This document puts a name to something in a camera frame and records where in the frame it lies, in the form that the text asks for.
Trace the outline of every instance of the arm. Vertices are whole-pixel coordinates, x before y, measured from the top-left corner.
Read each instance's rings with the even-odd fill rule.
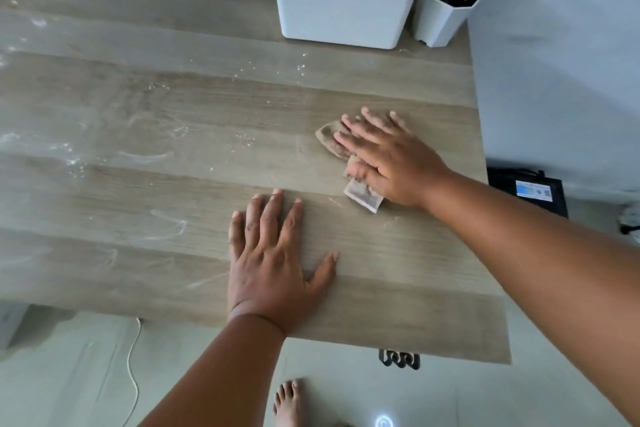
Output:
[[[349,174],[418,206],[476,253],[531,320],[640,426],[640,249],[461,176],[392,112],[335,138],[366,164]]]
[[[322,302],[335,276],[337,252],[313,277],[300,268],[302,202],[282,231],[282,192],[262,211],[256,195],[246,226],[235,212],[229,229],[228,324],[202,356],[140,423],[140,427],[261,426],[282,343]]]

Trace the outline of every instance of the wooden table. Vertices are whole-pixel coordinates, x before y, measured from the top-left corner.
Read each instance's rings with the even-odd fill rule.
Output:
[[[306,203],[305,269],[342,252],[299,337],[509,361],[476,257],[425,213],[350,201],[314,136],[394,109],[485,180],[466,29],[382,51],[284,40],[275,0],[0,4],[0,298],[221,326],[231,213],[281,187]]]

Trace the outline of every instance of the tiled floor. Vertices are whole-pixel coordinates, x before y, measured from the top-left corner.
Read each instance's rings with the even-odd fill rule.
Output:
[[[615,229],[617,206],[571,201],[574,220]],[[507,299],[511,366],[421,357],[418,371],[385,367],[377,350],[289,339],[272,390],[305,377],[312,426],[626,426],[609,402]],[[132,319],[32,307],[15,345],[0,352],[3,427],[120,427],[134,401],[126,358]],[[216,335],[192,325],[145,323],[132,355],[136,425]],[[265,425],[272,426],[268,406]]]

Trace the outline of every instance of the plant pot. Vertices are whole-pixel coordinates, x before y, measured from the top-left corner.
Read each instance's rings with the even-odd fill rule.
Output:
[[[413,37],[430,48],[446,46],[478,2],[471,7],[453,7],[441,0],[418,0],[413,14]]]

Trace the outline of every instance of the foot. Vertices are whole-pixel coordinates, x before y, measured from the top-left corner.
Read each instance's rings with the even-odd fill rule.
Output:
[[[276,427],[305,427],[305,411],[302,405],[302,381],[290,380],[281,384],[276,392],[273,413]]]

